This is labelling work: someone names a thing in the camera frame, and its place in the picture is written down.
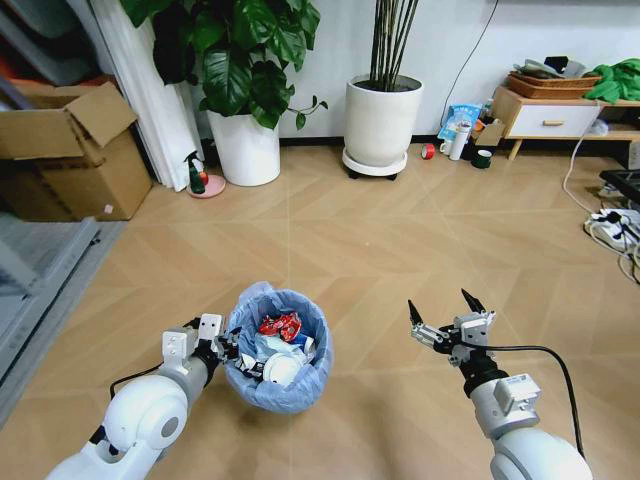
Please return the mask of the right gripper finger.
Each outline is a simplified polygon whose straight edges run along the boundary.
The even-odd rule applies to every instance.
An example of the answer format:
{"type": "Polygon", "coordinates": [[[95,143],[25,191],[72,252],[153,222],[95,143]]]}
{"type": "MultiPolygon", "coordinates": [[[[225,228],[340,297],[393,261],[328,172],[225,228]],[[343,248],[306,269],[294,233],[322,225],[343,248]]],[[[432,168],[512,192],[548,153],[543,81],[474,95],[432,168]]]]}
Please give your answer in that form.
{"type": "Polygon", "coordinates": [[[425,324],[417,308],[408,300],[409,320],[411,322],[411,336],[422,345],[438,353],[450,352],[450,337],[445,331],[425,324]]]}
{"type": "Polygon", "coordinates": [[[461,289],[461,293],[467,305],[469,306],[471,312],[475,314],[477,317],[479,317],[480,319],[484,320],[487,325],[491,325],[496,316],[495,311],[488,310],[487,308],[485,308],[482,302],[478,298],[471,295],[464,288],[461,289]]]}

